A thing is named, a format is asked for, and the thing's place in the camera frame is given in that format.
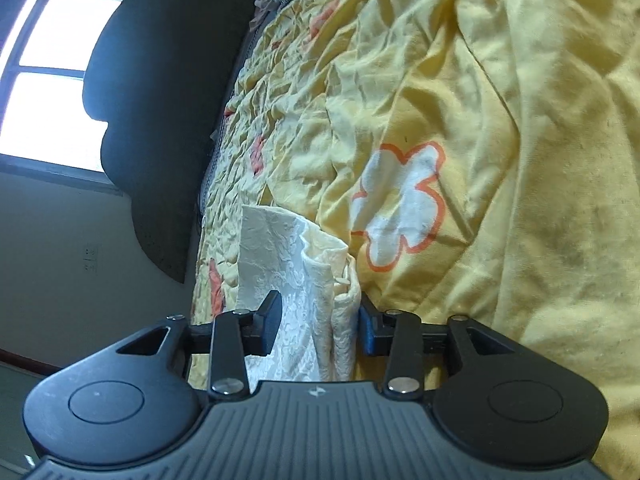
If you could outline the white textured pants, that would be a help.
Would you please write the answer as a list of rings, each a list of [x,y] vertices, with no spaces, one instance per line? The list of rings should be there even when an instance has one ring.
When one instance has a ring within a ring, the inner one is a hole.
[[[361,287],[346,243],[294,212],[245,206],[238,271],[238,308],[257,309],[272,290],[282,297],[272,350],[245,359],[251,389],[352,379]]]

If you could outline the yellow carrot print quilt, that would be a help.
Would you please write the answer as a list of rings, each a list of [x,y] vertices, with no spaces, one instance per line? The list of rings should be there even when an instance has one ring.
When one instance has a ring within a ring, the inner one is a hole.
[[[192,318],[238,301],[241,221],[342,240],[379,308],[478,318],[594,382],[639,474],[639,0],[293,0],[224,112]]]

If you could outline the dark scalloped headboard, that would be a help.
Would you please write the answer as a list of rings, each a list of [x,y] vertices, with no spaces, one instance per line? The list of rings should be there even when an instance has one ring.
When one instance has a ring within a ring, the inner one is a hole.
[[[145,255],[181,283],[196,198],[254,0],[122,0],[85,71],[101,165]]]

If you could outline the bright window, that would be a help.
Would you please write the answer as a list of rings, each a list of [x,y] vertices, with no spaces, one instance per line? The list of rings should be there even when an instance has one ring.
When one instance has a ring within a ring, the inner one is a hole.
[[[106,122],[82,102],[89,58],[122,0],[25,0],[1,48],[1,170],[114,194]]]

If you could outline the grey quilted mattress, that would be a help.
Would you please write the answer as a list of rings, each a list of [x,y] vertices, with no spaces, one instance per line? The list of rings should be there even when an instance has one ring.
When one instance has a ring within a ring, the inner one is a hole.
[[[236,57],[236,60],[234,62],[231,76],[228,81],[226,91],[224,92],[224,98],[222,99],[222,107],[220,110],[220,114],[218,116],[215,129],[210,135],[210,140],[212,140],[212,149],[209,152],[206,170],[203,174],[203,180],[201,182],[200,190],[198,191],[198,212],[200,213],[201,216],[204,214],[204,211],[205,211],[208,189],[215,177],[217,160],[220,152],[220,146],[222,142],[222,137],[224,136],[224,124],[226,123],[226,120],[227,120],[227,117],[226,117],[227,104],[232,97],[235,81],[238,79],[239,73],[242,70],[246,60],[252,54],[254,47],[257,44],[257,41],[259,40],[260,36],[262,36],[262,32],[276,15],[277,15],[276,11],[269,11],[263,18],[260,18],[258,20],[257,25],[255,27],[250,26],[250,30],[245,35],[245,38],[241,44],[238,56]]]

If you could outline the white wall socket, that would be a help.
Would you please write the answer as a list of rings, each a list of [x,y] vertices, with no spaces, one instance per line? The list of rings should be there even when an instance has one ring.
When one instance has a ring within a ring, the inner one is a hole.
[[[85,244],[82,248],[82,266],[89,273],[98,273],[99,246],[96,244]]]

